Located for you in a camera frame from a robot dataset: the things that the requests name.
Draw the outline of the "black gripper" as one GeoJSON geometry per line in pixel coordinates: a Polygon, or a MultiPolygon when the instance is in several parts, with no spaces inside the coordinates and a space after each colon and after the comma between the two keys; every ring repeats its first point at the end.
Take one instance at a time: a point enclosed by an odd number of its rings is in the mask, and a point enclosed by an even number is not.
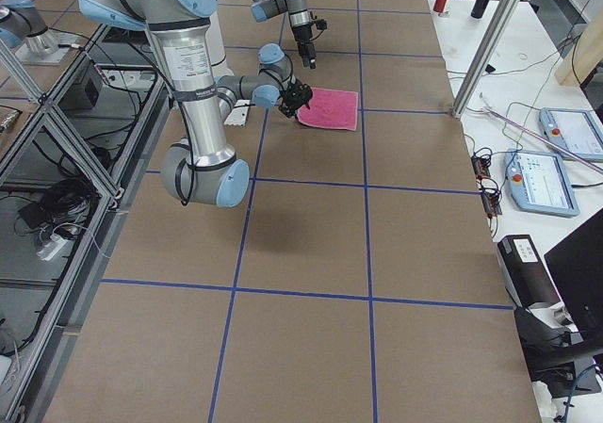
{"type": "Polygon", "coordinates": [[[316,68],[316,50],[315,45],[311,41],[298,42],[298,53],[301,57],[303,65],[309,65],[311,70],[316,68]]]}
{"type": "Polygon", "coordinates": [[[292,118],[297,116],[297,112],[300,108],[310,107],[313,91],[307,84],[296,82],[290,84],[287,89],[282,90],[280,96],[280,112],[286,117],[292,118]]]}

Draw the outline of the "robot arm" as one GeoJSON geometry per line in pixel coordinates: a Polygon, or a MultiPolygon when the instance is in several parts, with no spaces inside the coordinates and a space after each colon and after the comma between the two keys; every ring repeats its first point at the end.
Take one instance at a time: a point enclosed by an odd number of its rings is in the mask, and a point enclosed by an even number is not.
{"type": "Polygon", "coordinates": [[[166,153],[161,179],[183,204],[233,207],[250,179],[246,161],[226,139],[224,122],[240,100],[294,117],[313,97],[275,43],[260,48],[256,75],[215,77],[206,33],[218,0],[78,0],[88,18],[146,33],[159,70],[178,105],[186,135],[166,153]]]}
{"type": "Polygon", "coordinates": [[[327,23],[314,15],[307,0],[253,0],[251,10],[258,23],[287,14],[302,65],[310,69],[316,68],[315,41],[327,28],[327,23]]]}

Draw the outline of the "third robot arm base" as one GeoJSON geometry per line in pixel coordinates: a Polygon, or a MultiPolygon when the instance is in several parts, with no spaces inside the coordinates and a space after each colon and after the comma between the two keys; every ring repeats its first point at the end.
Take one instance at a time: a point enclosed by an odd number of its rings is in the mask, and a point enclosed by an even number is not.
{"type": "Polygon", "coordinates": [[[23,64],[58,65],[79,46],[78,39],[77,34],[51,30],[31,0],[1,1],[1,42],[23,64]]]}

